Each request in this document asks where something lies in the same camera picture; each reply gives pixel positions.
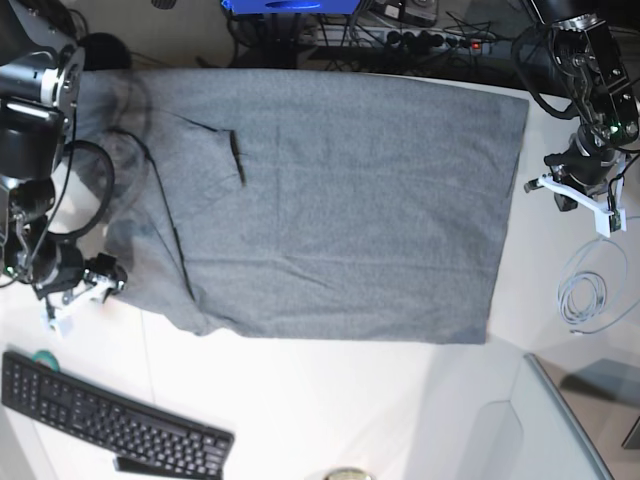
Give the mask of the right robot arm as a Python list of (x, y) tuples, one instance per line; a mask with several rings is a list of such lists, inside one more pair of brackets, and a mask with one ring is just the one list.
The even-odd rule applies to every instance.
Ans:
[[(99, 146), (76, 137), (77, 99), (85, 51), (65, 7), (57, 1), (1, 4), (1, 272), (33, 288), (40, 299), (84, 283), (108, 296), (127, 275), (101, 253), (84, 258), (76, 242), (104, 216), (115, 171)], [(103, 164), (106, 186), (87, 224), (69, 233), (50, 226), (63, 195), (52, 176), (77, 151)]]

